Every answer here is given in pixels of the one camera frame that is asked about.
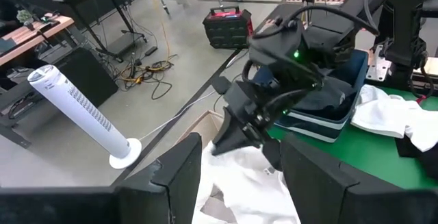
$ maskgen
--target white fabric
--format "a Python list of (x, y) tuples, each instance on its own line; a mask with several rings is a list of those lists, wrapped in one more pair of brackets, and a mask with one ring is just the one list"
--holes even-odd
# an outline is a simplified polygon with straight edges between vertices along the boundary
[(395, 138), (406, 134), (422, 152), (438, 142), (438, 112), (423, 110), (416, 101), (405, 101), (370, 85), (362, 87), (351, 123), (375, 134)]
[(224, 204), (239, 224), (300, 224), (283, 174), (264, 172), (270, 164), (259, 149), (247, 147), (214, 157), (213, 148), (210, 142), (203, 151), (193, 224), (201, 223), (195, 220), (200, 220), (199, 206), (213, 188), (211, 183), (223, 192)]

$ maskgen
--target red portable power station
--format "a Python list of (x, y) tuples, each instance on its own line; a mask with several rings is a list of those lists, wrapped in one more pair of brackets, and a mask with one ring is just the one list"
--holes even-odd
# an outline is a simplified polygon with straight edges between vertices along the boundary
[(247, 49), (253, 35), (251, 13), (238, 6), (212, 8), (203, 21), (210, 45), (215, 49)]

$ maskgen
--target gray concrete floor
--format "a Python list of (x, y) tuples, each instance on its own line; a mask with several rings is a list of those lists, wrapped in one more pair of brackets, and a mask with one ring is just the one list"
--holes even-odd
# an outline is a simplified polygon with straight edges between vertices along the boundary
[[(166, 72), (164, 78), (173, 87), (163, 98), (153, 101), (151, 94), (154, 84), (142, 84), (128, 92), (117, 92), (99, 108), (127, 138), (141, 138), (171, 119), (232, 53), (230, 50), (213, 49), (205, 36), (202, 20), (217, 3), (199, 2), (183, 8), (174, 1), (166, 1), (171, 13), (171, 17), (168, 17), (159, 4), (158, 11), (155, 9), (154, 2), (157, 1), (136, 0), (131, 6), (131, 13), (138, 24), (151, 30), (157, 37), (159, 50), (143, 59), (145, 65), (166, 59), (166, 43), (160, 22), (163, 21), (170, 52), (178, 54), (177, 58), (172, 59), (174, 67)], [(255, 27), (276, 7), (275, 4), (261, 3), (239, 5), (253, 13)], [(437, 20), (429, 20), (427, 23), (428, 27), (438, 25)], [(117, 39), (120, 30), (125, 29), (117, 14), (106, 19), (103, 25), (107, 43)], [(102, 27), (96, 26), (94, 30), (105, 42)], [(147, 45), (140, 44), (137, 48), (142, 47), (145, 51), (155, 44), (153, 38), (148, 36), (148, 39)], [(372, 40), (371, 35), (361, 32), (358, 35), (358, 47), (369, 48)], [(435, 52), (435, 49), (436, 45), (431, 45), (429, 51)], [(246, 59), (247, 56), (243, 57), (225, 70), (223, 75), (229, 79), (235, 77), (241, 72)], [(210, 87), (202, 96), (211, 91), (213, 89)], [(173, 146), (176, 139), (198, 116), (213, 109), (217, 97), (215, 93), (190, 108), (135, 171), (144, 168)], [(222, 112), (223, 105), (224, 101), (220, 99), (217, 105), (219, 113)], [(111, 168), (108, 164), (108, 153), (50, 103), (23, 120), (18, 130), (33, 145), (29, 149), (23, 149), (6, 139), (0, 139), (2, 187), (106, 186), (112, 184), (122, 172)], [(150, 143), (154, 135), (142, 140), (143, 147)]]

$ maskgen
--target power station handle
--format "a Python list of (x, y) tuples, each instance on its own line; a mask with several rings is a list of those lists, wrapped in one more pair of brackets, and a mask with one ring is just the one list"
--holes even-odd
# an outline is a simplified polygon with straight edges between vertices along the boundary
[(239, 13), (240, 12), (240, 9), (239, 9), (239, 6), (237, 6), (237, 5), (235, 5), (235, 6), (229, 6), (229, 7), (221, 7), (221, 8), (211, 8), (210, 9), (210, 12), (211, 12), (211, 15), (216, 15), (216, 13), (214, 12), (214, 11), (217, 11), (217, 10), (225, 10), (225, 9), (235, 9), (235, 12), (236, 13)]

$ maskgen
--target green tabletop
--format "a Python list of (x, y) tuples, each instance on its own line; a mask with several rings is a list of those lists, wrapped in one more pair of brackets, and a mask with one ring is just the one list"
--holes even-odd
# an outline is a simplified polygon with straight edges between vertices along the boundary
[[(409, 92), (384, 90), (388, 94), (400, 95), (406, 100), (415, 100)], [(438, 110), (438, 98), (431, 97), (423, 101), (422, 107), (425, 110)], [(286, 133), (288, 132), (278, 127), (270, 130), (270, 135), (277, 139), (281, 139)], [(426, 176), (416, 159), (398, 156), (394, 138), (365, 132), (352, 125), (347, 125), (334, 143), (304, 135), (297, 136), (336, 158), (401, 188), (438, 186), (438, 182)]]

